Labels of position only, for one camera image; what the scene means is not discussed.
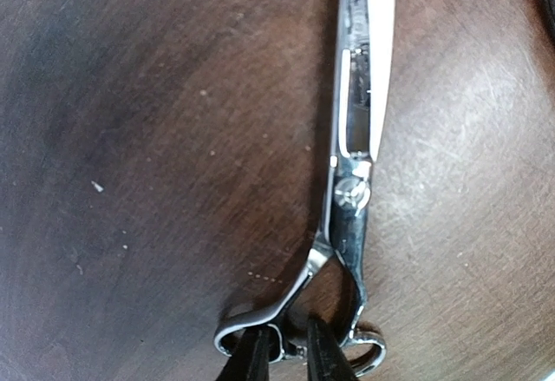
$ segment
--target scissors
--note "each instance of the scissors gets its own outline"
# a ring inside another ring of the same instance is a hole
[[[337,342],[342,348],[370,346],[362,356],[349,361],[358,377],[384,360],[386,344],[382,336],[363,330],[359,319],[367,302],[362,252],[372,170],[389,93],[394,24],[395,0],[339,0],[330,158],[322,216],[307,260],[283,297],[221,322],[214,345],[225,355],[232,355],[237,344],[235,335],[265,325],[271,328],[270,363],[306,358],[306,346],[286,336],[286,314],[314,276],[336,257],[356,286],[346,311],[348,324],[339,329]]]

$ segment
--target debris speck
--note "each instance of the debris speck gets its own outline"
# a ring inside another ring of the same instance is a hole
[[[102,193],[104,191],[104,187],[102,187],[100,184],[98,184],[96,181],[91,180],[90,184],[92,184],[95,187],[95,190],[98,193]]]
[[[79,263],[79,253],[74,246],[71,247],[71,254],[69,255],[69,260],[74,264]]]

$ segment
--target scratch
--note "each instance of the scratch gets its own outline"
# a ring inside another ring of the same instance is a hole
[[[451,1],[441,0],[445,9],[449,11],[449,14],[453,17],[453,19],[460,25],[460,27],[477,43],[480,44],[482,41],[467,27],[465,23],[458,17],[458,12],[456,7],[453,5]]]
[[[544,168],[542,168],[541,166],[539,166],[537,164],[534,164],[533,162],[530,162],[529,160],[527,160],[522,155],[520,155],[518,158],[519,158],[520,162],[522,162],[524,165],[528,166],[532,171],[538,171],[538,172],[542,173],[541,179],[546,179],[547,177],[550,176],[550,174],[547,170],[545,170]]]
[[[492,77],[487,72],[486,67],[482,64],[482,71],[484,72],[484,77],[486,78],[487,87],[489,88],[489,92],[492,95],[493,103],[495,103],[497,97],[495,96],[495,89],[493,88]]]
[[[534,69],[533,65],[532,65],[532,61],[530,60],[530,56],[528,55],[528,53],[526,52],[525,49],[523,49],[522,47],[520,47],[520,51],[522,51],[522,55],[526,61],[526,67],[528,68],[528,72],[530,73],[531,77],[532,77],[532,83],[536,82],[536,70]]]
[[[507,70],[507,68],[505,67],[505,64],[503,63],[498,63],[497,64],[497,68],[500,69],[501,71],[503,71],[503,73],[505,74],[505,76],[507,76],[511,82],[519,82],[519,78],[512,73],[510,70]]]
[[[68,216],[68,217],[73,218],[73,219],[78,219],[78,220],[81,219],[81,218],[80,218],[79,216],[77,216],[76,214],[71,213],[71,212],[68,212],[67,210],[64,210],[64,209],[62,209],[62,208],[59,208],[59,209],[58,209],[58,212],[60,212],[60,213],[63,214],[64,216]]]
[[[27,376],[23,373],[23,371],[21,370],[21,365],[19,365],[17,362],[15,362],[14,360],[10,359],[10,357],[8,355],[4,355],[3,353],[0,352],[0,367],[2,369],[7,370],[8,372],[8,376],[11,377],[12,376],[12,371],[15,372],[14,375],[17,376],[17,379],[22,379],[23,381],[27,381],[28,378]]]
[[[390,220],[380,221],[380,227],[382,227],[383,229],[395,228],[397,226],[397,222],[399,222],[399,220],[401,220],[401,219],[398,218],[398,217],[393,217]]]
[[[463,160],[462,160],[462,157],[460,157],[460,155],[458,155],[458,154],[456,154],[456,153],[453,153],[453,152],[449,151],[448,149],[445,149],[444,147],[442,147],[442,146],[440,146],[440,145],[435,146],[435,145],[431,144],[430,142],[424,141],[424,140],[422,140],[422,139],[420,139],[420,138],[416,138],[415,141],[416,141],[416,142],[419,142],[420,144],[422,144],[422,145],[424,145],[424,146],[426,146],[426,147],[428,147],[428,148],[433,149],[434,151],[437,151],[437,152],[439,152],[439,153],[443,153],[443,154],[445,154],[445,155],[449,155],[449,156],[450,156],[451,158],[453,158],[454,160],[463,161]]]
[[[424,285],[421,285],[418,288],[419,288],[419,290],[422,290],[428,296],[428,298],[430,300],[430,302],[429,302],[430,306],[432,306],[435,309],[435,303],[436,302],[435,302],[435,299],[432,297],[432,294],[430,294],[430,291]]]
[[[416,251],[415,243],[413,242],[413,239],[410,235],[408,236],[408,244],[413,249],[413,251]]]

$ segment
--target wooden table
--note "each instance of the wooden table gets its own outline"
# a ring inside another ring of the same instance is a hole
[[[365,253],[389,353],[369,379],[555,369],[539,1],[397,0]],[[0,4],[0,379],[214,380],[219,316],[278,296],[310,245],[336,0]],[[303,310],[333,314],[338,270]]]

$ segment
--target silver scissors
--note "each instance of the silver scissors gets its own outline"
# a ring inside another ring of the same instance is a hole
[[[336,257],[349,272],[356,289],[349,304],[348,324],[340,328],[341,347],[370,346],[349,361],[360,377],[385,358],[386,345],[377,332],[359,327],[367,302],[362,278],[363,248],[369,216],[372,169],[385,118],[395,24],[395,0],[339,0],[333,116],[327,188],[322,216],[307,260],[283,297],[267,307],[224,320],[214,345],[231,356],[237,335],[247,327],[272,329],[270,363],[306,358],[306,346],[289,340],[286,313],[324,264]]]

